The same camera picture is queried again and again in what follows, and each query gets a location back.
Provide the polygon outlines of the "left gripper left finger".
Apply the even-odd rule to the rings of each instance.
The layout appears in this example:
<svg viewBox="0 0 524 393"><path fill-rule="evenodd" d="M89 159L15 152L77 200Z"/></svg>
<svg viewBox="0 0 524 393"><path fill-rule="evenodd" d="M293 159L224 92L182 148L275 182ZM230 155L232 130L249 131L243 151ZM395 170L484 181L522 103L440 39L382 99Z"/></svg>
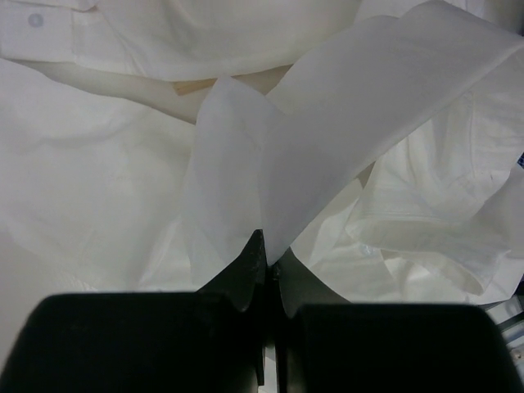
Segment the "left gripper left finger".
<svg viewBox="0 0 524 393"><path fill-rule="evenodd" d="M194 292L49 296L1 375L4 392L255 392L264 383L261 231Z"/></svg>

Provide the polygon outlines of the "white shirt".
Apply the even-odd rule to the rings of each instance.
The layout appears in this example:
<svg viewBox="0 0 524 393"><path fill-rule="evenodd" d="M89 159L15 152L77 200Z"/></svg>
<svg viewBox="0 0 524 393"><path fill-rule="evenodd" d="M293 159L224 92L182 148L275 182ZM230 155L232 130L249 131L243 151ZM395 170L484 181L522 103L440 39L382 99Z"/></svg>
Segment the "white shirt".
<svg viewBox="0 0 524 393"><path fill-rule="evenodd" d="M348 300L523 274L521 3L4 1L1 314L192 291L255 230Z"/></svg>

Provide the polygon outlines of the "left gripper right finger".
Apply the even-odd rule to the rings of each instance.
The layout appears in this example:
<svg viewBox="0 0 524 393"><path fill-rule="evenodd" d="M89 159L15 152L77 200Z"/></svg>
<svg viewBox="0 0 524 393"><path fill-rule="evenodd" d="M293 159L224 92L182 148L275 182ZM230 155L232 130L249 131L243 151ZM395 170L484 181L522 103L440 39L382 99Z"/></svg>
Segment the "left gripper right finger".
<svg viewBox="0 0 524 393"><path fill-rule="evenodd" d="M291 251L271 268L281 392L520 392L499 328L474 305L351 303Z"/></svg>

